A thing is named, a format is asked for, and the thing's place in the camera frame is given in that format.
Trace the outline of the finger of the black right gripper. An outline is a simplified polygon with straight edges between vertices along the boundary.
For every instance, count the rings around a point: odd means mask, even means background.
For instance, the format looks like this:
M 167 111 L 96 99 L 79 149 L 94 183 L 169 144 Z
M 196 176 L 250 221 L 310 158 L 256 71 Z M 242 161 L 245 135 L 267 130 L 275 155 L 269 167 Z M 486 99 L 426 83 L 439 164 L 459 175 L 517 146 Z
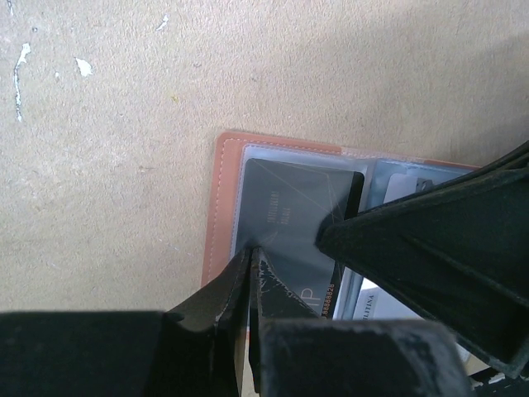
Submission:
M 410 242 L 434 267 L 415 302 L 497 371 L 528 374 L 528 147 L 427 191 Z

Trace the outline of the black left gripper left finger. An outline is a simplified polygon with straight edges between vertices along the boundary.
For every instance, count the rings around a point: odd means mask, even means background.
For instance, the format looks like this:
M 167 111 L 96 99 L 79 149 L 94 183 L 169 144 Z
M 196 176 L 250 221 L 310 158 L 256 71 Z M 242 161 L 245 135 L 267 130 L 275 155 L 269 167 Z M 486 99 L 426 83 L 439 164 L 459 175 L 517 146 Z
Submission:
M 237 396 L 250 251 L 168 311 L 1 316 L 4 396 Z

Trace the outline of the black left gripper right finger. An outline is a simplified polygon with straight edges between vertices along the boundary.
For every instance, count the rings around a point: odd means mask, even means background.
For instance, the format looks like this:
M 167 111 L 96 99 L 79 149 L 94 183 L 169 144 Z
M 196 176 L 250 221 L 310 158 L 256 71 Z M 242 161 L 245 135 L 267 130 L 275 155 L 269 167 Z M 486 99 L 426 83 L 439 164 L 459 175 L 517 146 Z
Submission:
M 471 396 L 439 323 L 330 320 L 276 275 L 265 252 L 250 263 L 250 366 L 261 396 Z

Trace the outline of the pink leather card holder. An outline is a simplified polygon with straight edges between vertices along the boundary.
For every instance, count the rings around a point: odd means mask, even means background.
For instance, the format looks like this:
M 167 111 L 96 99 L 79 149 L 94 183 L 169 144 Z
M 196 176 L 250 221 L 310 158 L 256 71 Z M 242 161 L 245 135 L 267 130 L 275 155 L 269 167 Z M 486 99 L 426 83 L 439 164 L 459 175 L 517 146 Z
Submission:
M 388 186 L 390 175 L 416 175 L 431 179 L 436 186 L 470 172 L 469 166 L 455 163 L 245 132 L 222 133 L 217 138 L 215 150 L 203 260 L 203 283 L 216 278 L 238 252 L 234 250 L 236 222 L 245 163 L 250 159 L 356 170 L 363 173 L 365 181 L 357 214 L 377 205 L 370 190 L 375 188 L 382 192 Z M 398 308 L 406 318 L 413 315 L 390 297 L 384 298 L 384 305 Z

